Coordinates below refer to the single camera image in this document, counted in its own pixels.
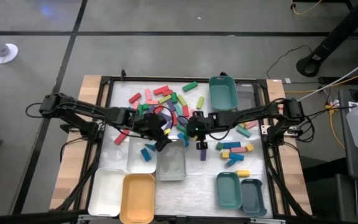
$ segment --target plastic bin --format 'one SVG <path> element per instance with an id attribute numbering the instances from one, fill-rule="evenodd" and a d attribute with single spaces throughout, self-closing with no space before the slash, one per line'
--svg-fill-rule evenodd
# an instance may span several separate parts
<path id="1" fill-rule="evenodd" d="M 229 76 L 218 76 L 209 79 L 209 94 L 212 107 L 216 110 L 232 110 L 239 104 L 236 83 Z"/>

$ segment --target orange tray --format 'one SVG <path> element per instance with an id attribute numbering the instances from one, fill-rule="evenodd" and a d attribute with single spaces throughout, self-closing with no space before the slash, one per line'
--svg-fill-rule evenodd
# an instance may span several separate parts
<path id="1" fill-rule="evenodd" d="M 127 223 L 150 223 L 154 218 L 154 176 L 129 174 L 124 178 L 119 219 Z"/>

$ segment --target blue block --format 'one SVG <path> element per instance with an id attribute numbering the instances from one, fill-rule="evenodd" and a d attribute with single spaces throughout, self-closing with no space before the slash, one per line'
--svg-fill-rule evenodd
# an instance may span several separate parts
<path id="1" fill-rule="evenodd" d="M 236 153 L 229 153 L 229 158 L 230 159 L 234 159 L 235 161 L 243 161 L 244 160 L 244 156 L 240 155 L 240 154 L 236 154 Z"/>
<path id="2" fill-rule="evenodd" d="M 241 142 L 222 142 L 224 149 L 230 149 L 232 147 L 241 147 Z"/>
<path id="3" fill-rule="evenodd" d="M 146 162 L 152 159 L 149 152 L 147 152 L 146 148 L 140 150 L 140 152 L 142 153 L 143 158 L 144 158 L 144 160 L 146 160 Z"/>
<path id="4" fill-rule="evenodd" d="M 189 141 L 186 140 L 185 135 L 184 135 L 183 133 L 179 133 L 179 134 L 178 134 L 178 138 L 184 140 L 184 142 L 185 142 L 185 147 L 189 146 Z"/>
<path id="5" fill-rule="evenodd" d="M 236 163 L 236 161 L 234 159 L 231 159 L 226 163 L 226 167 L 233 166 L 235 163 Z"/>
<path id="6" fill-rule="evenodd" d="M 153 144 L 144 144 L 147 148 L 149 148 L 151 151 L 155 152 L 155 146 Z"/>
<path id="7" fill-rule="evenodd" d="M 183 113 L 181 112 L 180 106 L 178 104 L 175 104 L 175 109 L 177 110 L 178 116 L 183 116 Z"/>

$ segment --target red block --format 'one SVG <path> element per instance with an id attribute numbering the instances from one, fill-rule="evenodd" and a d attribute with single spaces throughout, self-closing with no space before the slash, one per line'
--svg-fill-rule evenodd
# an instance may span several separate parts
<path id="1" fill-rule="evenodd" d="M 182 109 L 183 109 L 183 115 L 185 117 L 189 117 L 189 107 L 186 105 Z"/>
<path id="2" fill-rule="evenodd" d="M 171 93 L 173 93 L 172 90 L 165 90 L 165 91 L 162 92 L 162 95 L 168 96 L 168 95 L 170 95 Z"/>
<path id="3" fill-rule="evenodd" d="M 157 95 L 157 94 L 162 93 L 165 90 L 169 90 L 169 87 L 168 86 L 163 86 L 161 88 L 158 88 L 158 89 L 154 90 L 153 92 L 154 92 L 155 95 Z"/>
<path id="4" fill-rule="evenodd" d="M 176 115 L 175 112 L 173 112 L 173 111 L 172 111 L 172 115 L 173 115 L 173 118 L 172 118 L 173 125 L 176 126 L 176 125 L 178 124 L 177 115 Z"/>
<path id="5" fill-rule="evenodd" d="M 122 131 L 125 134 L 129 134 L 129 130 L 123 130 Z M 114 140 L 114 143 L 116 143 L 117 145 L 121 144 L 121 142 L 127 137 L 125 134 L 120 134 L 118 135 L 118 137 Z"/>
<path id="6" fill-rule="evenodd" d="M 158 106 L 154 109 L 154 113 L 155 113 L 155 114 L 159 114 L 159 113 L 161 113 L 161 111 L 162 111 L 163 109 L 164 109 L 163 106 L 158 105 Z"/>
<path id="7" fill-rule="evenodd" d="M 140 93 L 136 93 L 132 98 L 129 99 L 130 103 L 135 102 L 137 99 L 139 99 L 142 95 Z"/>

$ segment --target table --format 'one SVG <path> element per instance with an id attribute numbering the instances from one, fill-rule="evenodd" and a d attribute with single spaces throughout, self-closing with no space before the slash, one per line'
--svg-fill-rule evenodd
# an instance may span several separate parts
<path id="1" fill-rule="evenodd" d="M 99 75 L 85 75 L 78 99 L 88 103 L 96 103 L 101 79 L 102 76 Z M 284 97 L 284 89 L 280 80 L 267 80 L 267 86 L 270 100 Z M 102 94 L 102 105 L 106 102 L 106 95 L 105 93 Z M 78 137 L 80 137 L 79 133 L 70 133 L 68 141 Z M 295 140 L 292 138 L 286 138 L 286 141 L 295 144 Z M 77 184 L 85 156 L 85 147 L 86 141 L 77 141 L 67 145 L 65 148 L 50 208 L 59 206 Z M 287 188 L 302 208 L 311 213 L 299 154 L 290 146 L 280 146 L 280 157 Z M 87 188 L 88 186 L 86 185 L 81 198 L 80 208 L 85 207 L 88 193 Z M 278 212 L 279 214 L 284 214 L 281 194 L 277 186 L 275 192 Z"/>

